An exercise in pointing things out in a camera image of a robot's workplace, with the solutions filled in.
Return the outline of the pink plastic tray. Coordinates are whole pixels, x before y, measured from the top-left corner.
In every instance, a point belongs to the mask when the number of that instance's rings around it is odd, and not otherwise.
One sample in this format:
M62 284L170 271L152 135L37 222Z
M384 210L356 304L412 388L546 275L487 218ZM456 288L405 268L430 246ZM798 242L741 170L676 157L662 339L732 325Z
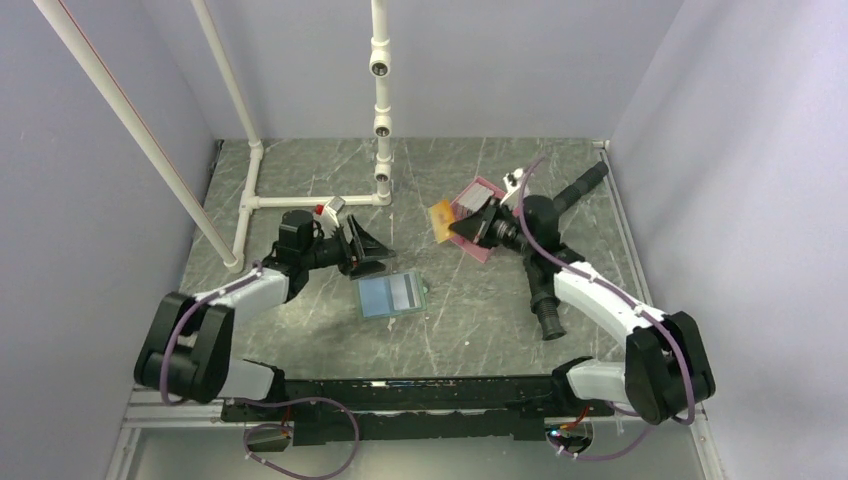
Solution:
M504 176L504 188L475 177L450 204L455 216L449 225L450 240L480 263L486 263L496 248L518 254L526 250L517 219L522 174L519 168Z

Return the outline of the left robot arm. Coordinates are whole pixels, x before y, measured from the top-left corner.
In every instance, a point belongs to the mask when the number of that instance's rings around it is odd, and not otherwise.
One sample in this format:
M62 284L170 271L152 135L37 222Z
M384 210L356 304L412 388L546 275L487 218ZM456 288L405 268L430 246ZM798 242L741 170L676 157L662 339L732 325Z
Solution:
M287 392L283 371L232 355L235 326L284 305L312 271L335 267L355 280L381 273L395 251L355 219L320 218L307 210L282 215L269 254L240 278L207 292L171 292L157 307L136 365L136 384L157 390L167 405L244 400L264 420L279 417Z

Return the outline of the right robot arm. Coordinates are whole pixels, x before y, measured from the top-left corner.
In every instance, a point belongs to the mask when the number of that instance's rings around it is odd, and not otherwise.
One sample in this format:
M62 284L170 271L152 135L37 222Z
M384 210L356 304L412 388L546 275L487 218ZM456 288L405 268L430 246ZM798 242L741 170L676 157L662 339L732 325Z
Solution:
M563 336L561 304L577 308L624 350L621 361L584 356L554 369L551 401L574 415L590 401L629 408L648 424L693 423L696 406L716 389L696 321L666 313L619 288L561 238L552 200L532 195L512 210L499 199L450 224L450 232L483 249L521 256L531 309L544 340Z

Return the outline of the green card holder wallet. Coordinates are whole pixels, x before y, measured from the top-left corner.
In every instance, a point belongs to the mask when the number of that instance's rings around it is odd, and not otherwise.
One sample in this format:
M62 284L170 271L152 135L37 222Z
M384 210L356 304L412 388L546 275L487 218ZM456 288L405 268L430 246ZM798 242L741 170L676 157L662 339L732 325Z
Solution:
M428 289L416 271L359 279L354 285L362 319L397 317L427 309Z

